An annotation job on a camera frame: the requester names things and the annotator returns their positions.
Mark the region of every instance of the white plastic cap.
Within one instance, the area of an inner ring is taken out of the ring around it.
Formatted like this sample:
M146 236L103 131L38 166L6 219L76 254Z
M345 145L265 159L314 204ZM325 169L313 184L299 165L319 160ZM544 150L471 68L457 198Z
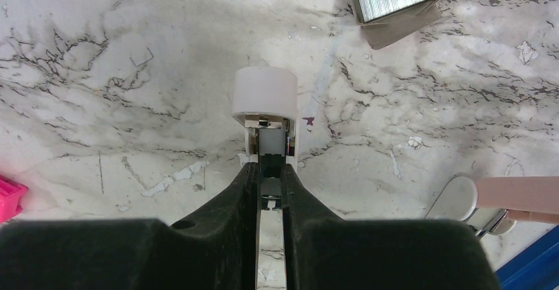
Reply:
M476 203L477 188L474 181L467 177L456 177L442 189L425 218L464 221L473 213Z
M243 126L245 115L276 115L297 121L297 77L275 67L237 71L231 116Z

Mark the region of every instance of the box of staples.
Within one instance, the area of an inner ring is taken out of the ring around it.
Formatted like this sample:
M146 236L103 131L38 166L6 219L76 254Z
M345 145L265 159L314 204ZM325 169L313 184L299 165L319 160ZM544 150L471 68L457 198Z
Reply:
M353 0L354 15L367 42L381 49L420 28L444 20L439 0Z

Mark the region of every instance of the white marble countertop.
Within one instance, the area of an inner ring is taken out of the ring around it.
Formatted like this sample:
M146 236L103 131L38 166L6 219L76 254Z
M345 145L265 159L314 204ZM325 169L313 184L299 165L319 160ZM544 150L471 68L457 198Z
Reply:
M442 0L448 20L380 51L349 4L0 0L0 174L30 187L17 218L195 210L240 169L229 96L247 65L299 77L299 176L344 218L422 218L455 175L559 175L556 0ZM283 285L279 220L262 218L263 289ZM484 237L490 261L550 228Z

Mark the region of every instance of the blue object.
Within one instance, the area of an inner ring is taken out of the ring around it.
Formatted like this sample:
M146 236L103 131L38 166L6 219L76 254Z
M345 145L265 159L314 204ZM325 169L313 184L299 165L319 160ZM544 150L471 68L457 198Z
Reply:
M559 227L497 271L503 290L553 290L559 285Z

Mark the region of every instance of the purple spot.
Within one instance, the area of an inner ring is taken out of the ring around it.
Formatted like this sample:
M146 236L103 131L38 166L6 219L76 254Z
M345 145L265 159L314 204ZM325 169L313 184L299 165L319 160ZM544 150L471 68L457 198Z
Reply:
M307 121L307 125L310 125L310 126L314 125L314 117L303 117L303 120Z

